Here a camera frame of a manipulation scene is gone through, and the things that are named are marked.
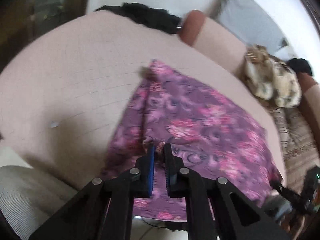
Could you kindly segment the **cream floral blanket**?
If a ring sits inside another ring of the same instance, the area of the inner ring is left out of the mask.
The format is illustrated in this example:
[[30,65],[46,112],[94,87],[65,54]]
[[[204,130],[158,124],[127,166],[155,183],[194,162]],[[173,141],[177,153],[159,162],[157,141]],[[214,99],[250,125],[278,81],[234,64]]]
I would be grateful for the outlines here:
[[297,75],[284,61],[260,45],[247,48],[244,60],[244,82],[254,96],[272,100],[280,108],[300,104],[302,90]]

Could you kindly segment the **black garment on headboard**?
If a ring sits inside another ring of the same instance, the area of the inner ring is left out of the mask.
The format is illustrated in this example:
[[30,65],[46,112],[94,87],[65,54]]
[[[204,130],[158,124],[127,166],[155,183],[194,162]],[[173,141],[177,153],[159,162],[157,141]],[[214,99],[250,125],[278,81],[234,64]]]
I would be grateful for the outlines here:
[[306,73],[309,76],[313,76],[311,66],[305,59],[290,59],[286,63],[296,74]]

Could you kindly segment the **pink cylindrical bolster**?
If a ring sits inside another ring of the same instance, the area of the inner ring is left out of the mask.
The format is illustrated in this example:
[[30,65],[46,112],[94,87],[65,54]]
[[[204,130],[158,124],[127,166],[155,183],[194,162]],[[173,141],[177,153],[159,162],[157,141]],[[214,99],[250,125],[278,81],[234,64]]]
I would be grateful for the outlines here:
[[226,28],[199,10],[190,11],[178,32],[179,38],[234,76],[244,66],[246,45]]

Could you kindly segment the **striped floral quilt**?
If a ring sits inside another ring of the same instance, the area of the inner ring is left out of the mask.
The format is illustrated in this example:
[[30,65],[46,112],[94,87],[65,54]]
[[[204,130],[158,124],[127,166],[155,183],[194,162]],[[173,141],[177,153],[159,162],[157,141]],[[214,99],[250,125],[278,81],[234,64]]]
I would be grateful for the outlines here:
[[272,116],[276,125],[287,187],[301,193],[307,171],[319,166],[319,152],[312,130],[297,106],[281,108],[263,99],[259,99],[259,102]]

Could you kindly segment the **black clothes pile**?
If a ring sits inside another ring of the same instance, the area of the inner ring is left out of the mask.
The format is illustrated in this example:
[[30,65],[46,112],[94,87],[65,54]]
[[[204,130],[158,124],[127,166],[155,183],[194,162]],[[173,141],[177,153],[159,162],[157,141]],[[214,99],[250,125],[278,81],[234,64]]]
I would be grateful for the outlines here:
[[182,18],[168,13],[164,9],[155,9],[140,3],[123,3],[121,6],[103,5],[96,11],[106,10],[127,17],[136,24],[157,29],[167,34],[178,33],[182,27]]

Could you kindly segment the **grey pillow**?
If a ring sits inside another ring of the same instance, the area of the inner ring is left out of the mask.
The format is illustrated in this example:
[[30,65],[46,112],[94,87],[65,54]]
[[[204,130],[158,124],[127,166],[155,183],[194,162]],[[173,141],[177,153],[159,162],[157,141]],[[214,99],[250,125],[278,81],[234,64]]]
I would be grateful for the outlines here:
[[247,46],[257,44],[274,54],[289,45],[276,22],[254,0],[215,0],[209,16]]

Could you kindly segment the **pink padded headboard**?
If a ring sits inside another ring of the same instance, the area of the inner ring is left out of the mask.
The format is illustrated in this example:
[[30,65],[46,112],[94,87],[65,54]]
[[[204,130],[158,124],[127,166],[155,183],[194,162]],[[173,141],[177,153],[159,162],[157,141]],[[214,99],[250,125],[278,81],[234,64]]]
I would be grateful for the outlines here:
[[299,73],[302,89],[301,111],[309,123],[316,139],[319,139],[319,83],[307,73]]

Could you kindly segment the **wooden glass-panel door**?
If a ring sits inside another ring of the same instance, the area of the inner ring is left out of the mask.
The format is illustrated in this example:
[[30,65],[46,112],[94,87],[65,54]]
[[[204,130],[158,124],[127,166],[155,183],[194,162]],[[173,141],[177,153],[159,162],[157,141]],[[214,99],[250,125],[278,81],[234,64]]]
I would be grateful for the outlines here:
[[88,0],[1,0],[1,68],[29,43],[83,16]]

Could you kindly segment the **pink quilted bed mattress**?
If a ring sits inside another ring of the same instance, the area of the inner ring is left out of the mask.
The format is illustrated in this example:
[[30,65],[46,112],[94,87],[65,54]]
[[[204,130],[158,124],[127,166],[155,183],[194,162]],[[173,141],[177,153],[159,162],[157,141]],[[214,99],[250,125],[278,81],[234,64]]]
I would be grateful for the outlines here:
[[108,11],[48,32],[5,67],[2,143],[76,189],[104,178],[107,148],[153,60],[244,109],[265,130],[280,180],[286,179],[274,121],[236,76],[177,36]]

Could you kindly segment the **purple floral long-sleeve shirt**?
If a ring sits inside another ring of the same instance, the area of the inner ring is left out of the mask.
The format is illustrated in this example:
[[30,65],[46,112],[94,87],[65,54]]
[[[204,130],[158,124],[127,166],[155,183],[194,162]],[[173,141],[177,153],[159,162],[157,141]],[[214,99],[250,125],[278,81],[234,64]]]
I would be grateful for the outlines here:
[[131,168],[149,145],[156,148],[150,198],[137,198],[140,217],[185,220],[182,198],[168,197],[162,149],[169,143],[186,167],[204,178],[225,177],[258,206],[280,179],[265,130],[212,87],[153,60],[134,92],[107,148],[104,178]]

